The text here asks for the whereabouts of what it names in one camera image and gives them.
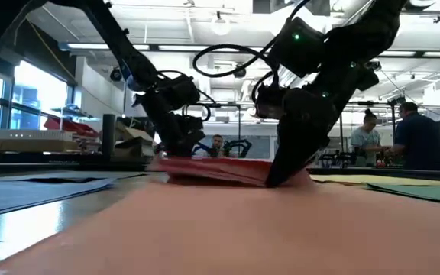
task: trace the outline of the fabric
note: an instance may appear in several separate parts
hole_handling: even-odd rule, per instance
[[[124,179],[134,176],[143,176],[138,172],[112,172],[112,171],[60,171],[56,173],[28,173],[20,176],[0,176],[0,180],[23,180],[41,181],[47,183],[64,182],[87,182],[89,180],[100,180],[104,178]]]
[[[384,183],[392,186],[440,186],[440,180],[418,180],[391,176],[367,175],[310,175],[319,183],[340,183],[362,186],[367,183]]]
[[[0,274],[440,274],[440,204],[339,185],[151,183]]]
[[[396,127],[395,144],[405,146],[405,169],[440,170],[439,129],[432,119],[417,113],[405,117]]]
[[[367,147],[380,145],[380,142],[381,136],[376,130],[368,133],[362,128],[357,128],[351,135],[351,145],[362,150]],[[361,166],[376,166],[376,152],[366,151],[365,163],[361,163]]]
[[[0,181],[0,214],[101,191],[110,188],[115,180],[103,179],[87,183],[58,184]]]
[[[385,184],[368,184],[367,188],[374,191],[440,202],[440,186],[389,186]]]
[[[194,176],[205,179],[235,182],[234,186],[264,187],[271,162],[231,158],[156,158],[147,168],[149,171],[164,171],[171,177]],[[299,176],[309,180],[306,170]]]

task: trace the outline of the red cloth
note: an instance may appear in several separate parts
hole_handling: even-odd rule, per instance
[[[224,180],[239,186],[262,186],[267,178],[270,161],[233,158],[156,158],[147,168],[149,171],[167,172],[172,178],[195,176]],[[302,170],[297,183],[310,181],[309,174]]]

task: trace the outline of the gray shirt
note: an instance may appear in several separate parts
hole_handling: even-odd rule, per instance
[[[365,149],[367,147],[372,146],[380,146],[381,136],[376,130],[372,130],[371,132],[366,132],[362,128],[358,128],[352,132],[351,135],[351,145],[353,147],[359,147],[361,149]],[[357,161],[357,165],[376,165],[376,152],[366,152],[366,157],[364,160],[365,163],[361,163]]]

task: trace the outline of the black cable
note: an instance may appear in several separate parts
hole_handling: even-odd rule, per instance
[[[269,73],[266,73],[263,77],[261,77],[259,79],[259,81],[257,81],[256,85],[254,85],[254,88],[252,88],[252,92],[251,92],[251,100],[252,100],[252,102],[256,103],[256,101],[257,101],[256,91],[259,88],[259,86],[264,82],[264,80],[268,79],[272,75],[273,75],[272,71],[269,72]]]
[[[286,19],[286,22],[290,22],[293,20],[293,18],[295,17],[296,13],[303,8],[308,2],[310,2],[310,0],[303,0],[302,2],[300,2],[291,12],[290,16]],[[279,76],[278,76],[278,69],[279,69],[279,64],[274,63],[272,60],[270,60],[268,57],[264,56],[264,54],[267,52],[267,50],[269,50],[274,43],[277,41],[278,35],[275,36],[271,41],[269,41],[266,46],[263,47],[263,49],[261,51],[256,51],[256,50],[252,50],[249,47],[244,47],[244,46],[240,46],[240,45],[235,45],[235,44],[219,44],[219,45],[214,45],[214,46],[210,46],[207,47],[206,49],[200,51],[198,54],[195,55],[195,57],[192,60],[192,67],[193,69],[200,73],[203,76],[207,76],[210,78],[218,78],[218,77],[224,77],[224,76],[230,76],[234,73],[238,73],[242,70],[247,69],[247,67],[249,67],[250,65],[252,65],[252,63],[254,63],[256,60],[258,59],[262,59],[272,70],[271,74],[267,74],[265,76],[263,76],[263,78],[256,83],[255,85],[255,89],[253,89],[253,92],[251,94],[251,97],[253,99],[253,101],[255,102],[255,91],[257,90],[257,87],[260,85],[260,83],[262,83],[264,80],[266,80],[268,77],[272,76],[273,77],[273,83],[278,83],[279,82]],[[233,50],[239,50],[239,51],[246,51],[252,55],[254,55],[254,57],[252,57],[249,61],[247,61],[245,64],[242,64],[241,66],[238,66],[237,68],[235,68],[234,70],[225,72],[225,73],[206,73],[201,71],[198,68],[198,60],[203,57],[204,55],[206,55],[207,53],[211,53],[214,50],[220,50],[220,49],[233,49]]]
[[[252,65],[252,63],[254,63],[256,60],[258,59],[262,59],[272,70],[275,70],[277,68],[277,65],[273,64],[273,61],[270,60],[269,58],[267,58],[266,56],[264,56],[264,54],[267,52],[267,50],[269,50],[269,48],[271,48],[274,44],[274,42],[276,41],[276,39],[271,40],[261,51],[256,51],[256,50],[252,50],[249,47],[245,47],[245,46],[241,46],[241,45],[235,45],[235,44],[219,44],[219,45],[214,45],[214,46],[210,46],[207,47],[206,49],[200,51],[198,54],[195,55],[195,57],[192,59],[192,67],[193,69],[195,69],[196,72],[200,73],[203,76],[207,76],[210,78],[218,78],[218,77],[224,77],[224,76],[230,76],[234,73],[238,73],[242,70],[245,70],[247,67],[249,67],[250,65]],[[249,61],[247,61],[245,64],[242,64],[240,66],[238,66],[237,68],[228,71],[228,72],[224,72],[224,73],[206,73],[201,71],[198,68],[198,60],[203,57],[204,55],[206,55],[207,53],[210,53],[214,50],[220,50],[220,49],[233,49],[233,50],[239,50],[239,51],[244,51],[244,52],[248,52],[252,55],[254,55],[254,57],[252,57]]]
[[[202,118],[202,122],[208,121],[212,117],[212,110],[210,109],[210,107],[207,104],[204,104],[204,103],[195,103],[192,105],[184,105],[183,110],[182,110],[183,116],[186,115],[186,110],[190,106],[202,106],[203,108],[206,108],[206,118]]]
[[[423,105],[421,105],[420,103],[418,103],[416,100],[414,100],[413,98],[411,98],[410,96],[408,96],[397,84],[395,84],[395,82],[382,70],[381,71],[381,73],[383,74],[383,75],[385,75],[385,77],[388,79],[388,81],[390,81],[390,83],[392,83],[393,84],[393,86],[395,86],[395,88],[397,89],[397,90],[399,90],[405,97],[407,97],[407,98],[409,98],[413,103],[415,103],[415,104],[417,104],[417,106],[420,106],[421,108],[423,108],[423,109],[425,109],[426,111],[429,111],[429,112],[431,112],[431,113],[433,113],[433,114],[435,114],[435,115],[439,115],[440,116],[440,114],[438,113],[438,112],[434,112],[433,110],[431,110],[431,109],[429,109],[429,108],[427,108],[427,107],[425,107],[425,106],[423,106]]]
[[[209,101],[213,102],[213,103],[217,103],[210,95],[208,95],[206,92],[201,91],[200,89],[198,89],[198,92],[202,95],[204,95]]]
[[[177,70],[161,70],[161,71],[157,71],[157,74],[160,76],[164,76],[167,77],[164,73],[177,73],[180,74],[181,76],[185,76],[186,74]]]
[[[291,15],[286,19],[286,21],[287,22],[292,21],[295,18],[296,13],[298,13],[298,11],[303,8],[303,6],[308,4],[308,2],[310,2],[310,0],[303,0],[301,3],[299,3],[295,7],[295,9],[293,9],[293,11],[291,11]]]

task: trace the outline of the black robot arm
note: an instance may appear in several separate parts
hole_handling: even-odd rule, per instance
[[[258,114],[270,116],[262,110],[271,109],[280,115],[277,117],[280,146],[267,186],[278,186],[305,167],[317,150],[328,144],[328,132],[355,90],[364,91],[379,83],[367,62],[393,44],[406,2],[376,0],[356,23],[337,27],[325,36],[299,19],[286,23],[270,58],[279,60],[300,77],[319,74],[301,89],[281,90],[279,104],[270,108],[266,107],[269,100],[263,102],[263,99],[273,97],[272,88],[263,87],[259,91]],[[306,42],[293,39],[298,31],[306,33],[302,36]]]
[[[47,0],[0,0],[0,50],[4,42],[15,34],[27,14],[41,7]],[[103,0],[51,0],[54,4],[78,8],[86,13],[93,26],[107,43],[118,61],[128,87],[145,92],[138,100],[154,124],[162,140],[161,148],[169,155],[191,157],[192,148],[204,137],[201,118],[172,113],[184,105],[199,101],[199,91],[191,77],[179,74],[171,79],[157,72],[142,53],[134,49],[109,11],[111,5]]]

